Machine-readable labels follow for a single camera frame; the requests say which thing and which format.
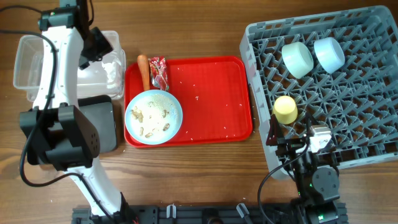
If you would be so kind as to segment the red snack wrapper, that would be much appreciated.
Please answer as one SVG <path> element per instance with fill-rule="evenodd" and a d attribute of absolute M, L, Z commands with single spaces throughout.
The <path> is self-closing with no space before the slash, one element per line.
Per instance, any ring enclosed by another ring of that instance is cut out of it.
<path fill-rule="evenodd" d="M 150 77 L 152 85 L 160 90 L 169 90 L 167 75 L 167 62 L 164 57 L 153 57 L 149 59 Z"/>

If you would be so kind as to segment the light blue bowl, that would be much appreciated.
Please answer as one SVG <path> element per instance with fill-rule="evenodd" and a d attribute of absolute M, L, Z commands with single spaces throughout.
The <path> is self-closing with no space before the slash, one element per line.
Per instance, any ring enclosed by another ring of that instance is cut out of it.
<path fill-rule="evenodd" d="M 334 38 L 316 40 L 313 46 L 320 65 L 327 73 L 332 74 L 345 64 L 343 49 Z"/>

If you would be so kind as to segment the green bowl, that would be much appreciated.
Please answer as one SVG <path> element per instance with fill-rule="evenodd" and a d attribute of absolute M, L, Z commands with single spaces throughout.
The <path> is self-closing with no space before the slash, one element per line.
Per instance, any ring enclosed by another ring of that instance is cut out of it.
<path fill-rule="evenodd" d="M 282 60 L 293 77 L 303 78 L 313 69 L 313 57 L 302 42 L 294 42 L 282 47 Z"/>

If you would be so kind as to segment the orange carrot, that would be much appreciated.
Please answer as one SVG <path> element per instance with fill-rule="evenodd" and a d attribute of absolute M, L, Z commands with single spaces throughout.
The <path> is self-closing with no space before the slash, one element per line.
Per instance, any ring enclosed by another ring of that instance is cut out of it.
<path fill-rule="evenodd" d="M 141 73 L 142 78 L 142 85 L 144 91 L 150 90 L 150 66 L 149 66 L 149 59 L 146 55 L 139 55 L 137 57 L 137 64 L 139 67 L 139 71 Z"/>

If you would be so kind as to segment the yellow cup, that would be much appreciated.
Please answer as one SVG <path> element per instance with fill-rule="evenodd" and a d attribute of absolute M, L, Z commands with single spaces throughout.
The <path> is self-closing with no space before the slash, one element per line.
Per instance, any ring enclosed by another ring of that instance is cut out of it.
<path fill-rule="evenodd" d="M 280 96 L 275 100 L 272 109 L 280 124 L 291 124 L 298 116 L 298 108 L 295 100 L 290 96 Z"/>

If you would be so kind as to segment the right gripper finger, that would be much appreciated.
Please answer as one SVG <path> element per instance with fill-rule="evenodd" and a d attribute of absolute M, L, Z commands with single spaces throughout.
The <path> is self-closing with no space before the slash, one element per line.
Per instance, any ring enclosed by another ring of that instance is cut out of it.
<path fill-rule="evenodd" d="M 313 117 L 310 112 L 305 113 L 305 125 L 307 128 L 310 128 L 314 125 L 319 125 L 319 122 Z"/>
<path fill-rule="evenodd" d="M 271 116 L 269 124 L 270 129 L 268 132 L 268 137 L 266 139 L 266 144 L 268 146 L 281 145 L 284 142 L 284 135 L 275 114 Z"/>

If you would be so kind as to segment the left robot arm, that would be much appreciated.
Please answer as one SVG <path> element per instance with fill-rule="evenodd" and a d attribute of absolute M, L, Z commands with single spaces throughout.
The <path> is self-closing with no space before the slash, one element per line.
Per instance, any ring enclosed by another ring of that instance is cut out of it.
<path fill-rule="evenodd" d="M 111 99 L 77 96 L 78 71 L 112 50 L 92 22 L 89 1 L 61 1 L 59 7 L 41 13 L 44 61 L 34 104 L 20 114 L 27 138 L 20 163 L 50 164 L 62 177 L 71 178 L 90 204 L 90 221 L 135 223 L 136 214 L 99 159 L 103 141 L 116 141 L 113 114 L 101 112 L 102 106 L 112 105 Z"/>

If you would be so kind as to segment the light blue plate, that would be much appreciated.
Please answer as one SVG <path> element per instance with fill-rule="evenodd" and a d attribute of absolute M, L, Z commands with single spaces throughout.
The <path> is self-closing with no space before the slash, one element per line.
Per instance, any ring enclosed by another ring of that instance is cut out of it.
<path fill-rule="evenodd" d="M 163 90 L 143 91 L 128 103 L 125 112 L 127 133 L 137 142 L 150 146 L 171 140 L 182 121 L 181 104 Z"/>

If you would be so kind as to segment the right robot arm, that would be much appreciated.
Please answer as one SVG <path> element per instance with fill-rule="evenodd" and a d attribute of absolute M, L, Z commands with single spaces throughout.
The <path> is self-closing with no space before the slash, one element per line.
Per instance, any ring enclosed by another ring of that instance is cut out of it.
<path fill-rule="evenodd" d="M 266 139 L 268 146 L 276 146 L 277 154 L 288 159 L 272 169 L 261 182 L 257 201 L 259 209 L 267 221 L 261 203 L 261 190 L 266 181 L 278 170 L 290 167 L 293 171 L 298 198 L 291 201 L 294 215 L 299 223 L 340 223 L 337 200 L 340 181 L 336 166 L 321 167 L 316 157 L 319 150 L 324 149 L 331 140 L 331 130 L 324 124 L 319 124 L 315 118 L 305 114 L 307 133 L 296 139 L 284 137 L 276 115 L 270 119 L 270 130 Z"/>

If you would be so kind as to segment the white tissue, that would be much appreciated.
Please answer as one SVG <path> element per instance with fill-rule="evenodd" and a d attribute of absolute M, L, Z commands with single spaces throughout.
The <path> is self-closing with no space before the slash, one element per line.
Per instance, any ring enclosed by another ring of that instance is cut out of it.
<path fill-rule="evenodd" d="M 102 63 L 102 68 L 106 74 L 106 84 L 119 85 L 122 71 L 121 64 L 118 62 Z"/>

